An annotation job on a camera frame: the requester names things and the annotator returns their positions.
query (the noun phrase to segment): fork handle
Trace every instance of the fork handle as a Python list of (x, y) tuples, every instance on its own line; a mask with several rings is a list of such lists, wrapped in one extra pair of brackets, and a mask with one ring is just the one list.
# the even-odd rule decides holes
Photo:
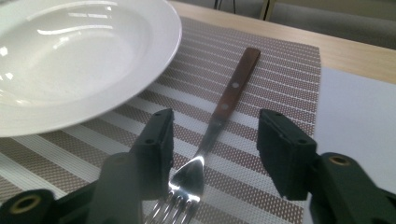
[(205, 156), (216, 142), (221, 130), (238, 103), (242, 91), (246, 87), (253, 69), (259, 60), (258, 49), (247, 48), (236, 66), (225, 91), (221, 95), (218, 105), (210, 118), (205, 135), (198, 146), (194, 157)]

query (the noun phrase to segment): white paper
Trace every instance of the white paper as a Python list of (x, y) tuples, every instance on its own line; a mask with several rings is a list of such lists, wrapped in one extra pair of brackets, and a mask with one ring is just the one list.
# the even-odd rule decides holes
[[(347, 155), (396, 193), (396, 85), (322, 68), (314, 139), (318, 154)], [(312, 223), (308, 205), (304, 223)]]

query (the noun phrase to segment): woven placemat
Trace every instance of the woven placemat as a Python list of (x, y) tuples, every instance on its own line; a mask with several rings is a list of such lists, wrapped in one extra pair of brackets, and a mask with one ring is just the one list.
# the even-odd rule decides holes
[[(205, 196), (193, 222), (301, 223), (303, 202), (278, 195), (256, 149), (261, 108), (285, 114), (312, 135), (318, 102), (318, 48), (182, 18), (175, 59), (124, 105), (57, 132), (0, 139), (0, 202), (28, 189), (59, 198), (97, 179), (104, 159), (128, 151), (150, 116), (175, 112), (175, 165), (197, 150), (216, 103), (246, 47), (262, 56), (205, 162)], [(155, 202), (145, 202), (147, 214)]]

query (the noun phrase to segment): metal fork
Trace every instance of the metal fork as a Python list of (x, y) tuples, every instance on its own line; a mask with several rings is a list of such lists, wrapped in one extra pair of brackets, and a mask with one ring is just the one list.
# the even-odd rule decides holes
[(247, 48), (235, 68), (195, 156), (178, 169), (169, 181), (167, 198), (160, 199), (145, 223), (189, 223), (198, 209), (204, 193), (205, 156), (213, 147), (226, 121), (233, 113), (239, 96), (248, 83), (260, 57), (258, 49)]

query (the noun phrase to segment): wooden table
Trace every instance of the wooden table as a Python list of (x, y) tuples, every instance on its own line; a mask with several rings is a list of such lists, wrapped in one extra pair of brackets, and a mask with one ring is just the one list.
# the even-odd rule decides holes
[(182, 17), (254, 35), (319, 47), (322, 66), (396, 84), (396, 50), (316, 34), (214, 9), (179, 2), (171, 2), (171, 4)]

